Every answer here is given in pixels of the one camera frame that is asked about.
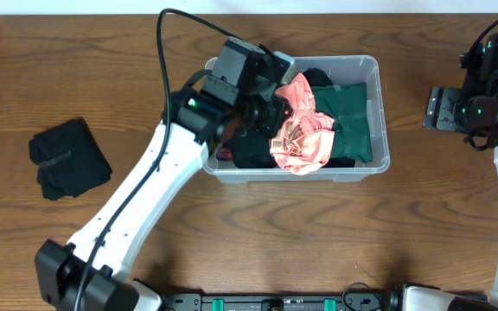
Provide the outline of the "large black cloth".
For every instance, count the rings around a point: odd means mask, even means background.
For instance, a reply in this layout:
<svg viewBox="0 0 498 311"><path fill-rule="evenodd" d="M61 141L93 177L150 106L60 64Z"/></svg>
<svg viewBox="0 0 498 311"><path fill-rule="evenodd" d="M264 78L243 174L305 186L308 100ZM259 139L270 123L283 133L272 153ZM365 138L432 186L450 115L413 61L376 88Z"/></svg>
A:
<svg viewBox="0 0 498 311"><path fill-rule="evenodd" d="M332 86L328 75L320 69L311 68L303 72L310 86ZM269 140L254 130L236 132L235 135L216 152L221 162L233 162L237 168L276 168L278 165L270 154ZM350 168L356 161L347 157L333 156L325 168Z"/></svg>

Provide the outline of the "pink printed t-shirt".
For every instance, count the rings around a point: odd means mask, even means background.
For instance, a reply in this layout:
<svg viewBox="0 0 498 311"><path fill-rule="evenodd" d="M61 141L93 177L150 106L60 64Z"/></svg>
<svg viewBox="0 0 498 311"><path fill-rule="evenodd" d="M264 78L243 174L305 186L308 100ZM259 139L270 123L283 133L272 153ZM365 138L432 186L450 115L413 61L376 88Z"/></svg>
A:
<svg viewBox="0 0 498 311"><path fill-rule="evenodd" d="M331 156L334 119L316 111L314 93L302 73L279 87L276 94L288 100L293 112L270 140L271 155L280 168L294 175L313 173Z"/></svg>

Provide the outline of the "green taped cloth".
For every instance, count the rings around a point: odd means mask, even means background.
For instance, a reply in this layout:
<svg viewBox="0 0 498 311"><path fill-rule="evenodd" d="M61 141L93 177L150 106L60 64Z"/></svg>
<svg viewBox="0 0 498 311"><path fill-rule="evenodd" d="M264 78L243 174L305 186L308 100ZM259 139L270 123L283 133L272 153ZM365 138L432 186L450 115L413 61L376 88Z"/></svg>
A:
<svg viewBox="0 0 498 311"><path fill-rule="evenodd" d="M367 83L312 86L316 111L334 119L331 159L355 162L373 160L371 134L367 120Z"/></svg>

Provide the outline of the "clear plastic storage container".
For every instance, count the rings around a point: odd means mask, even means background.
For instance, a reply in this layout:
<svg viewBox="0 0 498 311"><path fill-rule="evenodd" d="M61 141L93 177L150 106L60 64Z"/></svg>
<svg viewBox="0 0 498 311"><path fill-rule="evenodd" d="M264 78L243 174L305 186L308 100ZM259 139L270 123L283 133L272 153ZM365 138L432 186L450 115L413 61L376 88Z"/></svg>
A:
<svg viewBox="0 0 498 311"><path fill-rule="evenodd" d="M291 73L309 68L323 70L336 85L367 84L367 121L371 134L373 159L357 162L352 168L321 168L307 175L294 175L281 168L237 168L233 162L220 161L211 155L204 164L206 173L223 183L248 181L361 181L369 175L381 174L389 168L386 119L380 83L380 67L369 55L289 57Z"/></svg>

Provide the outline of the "black taped cloth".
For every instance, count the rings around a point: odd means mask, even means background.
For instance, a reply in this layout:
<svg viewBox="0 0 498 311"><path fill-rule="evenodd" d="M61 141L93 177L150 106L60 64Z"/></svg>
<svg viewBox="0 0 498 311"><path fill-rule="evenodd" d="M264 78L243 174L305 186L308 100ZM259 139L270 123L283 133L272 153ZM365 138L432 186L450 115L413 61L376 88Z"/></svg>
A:
<svg viewBox="0 0 498 311"><path fill-rule="evenodd" d="M111 179L112 168L82 118L35 134L29 158L37 166L36 181L47 200L76 198Z"/></svg>

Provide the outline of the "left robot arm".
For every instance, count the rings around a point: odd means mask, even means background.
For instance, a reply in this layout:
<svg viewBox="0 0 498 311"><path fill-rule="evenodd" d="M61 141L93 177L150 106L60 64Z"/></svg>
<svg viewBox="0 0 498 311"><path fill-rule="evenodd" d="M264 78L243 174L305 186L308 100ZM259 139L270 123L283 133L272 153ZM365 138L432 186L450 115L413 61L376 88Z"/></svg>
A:
<svg viewBox="0 0 498 311"><path fill-rule="evenodd" d="M167 97L149 146L97 214L66 244L37 251L42 299L58 310L158 310L162 297L130 277L145 239L215 145L237 129L277 134L291 114L277 89L295 71L291 56L229 37L209 69Z"/></svg>

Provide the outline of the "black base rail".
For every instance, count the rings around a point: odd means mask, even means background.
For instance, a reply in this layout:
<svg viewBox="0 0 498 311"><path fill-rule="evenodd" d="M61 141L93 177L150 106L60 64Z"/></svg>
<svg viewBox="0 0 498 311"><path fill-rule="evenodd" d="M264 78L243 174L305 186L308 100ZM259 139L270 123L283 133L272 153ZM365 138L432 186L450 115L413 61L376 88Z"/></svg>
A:
<svg viewBox="0 0 498 311"><path fill-rule="evenodd" d="M387 307L380 293L342 295L166 295L162 311L343 311L396 310Z"/></svg>

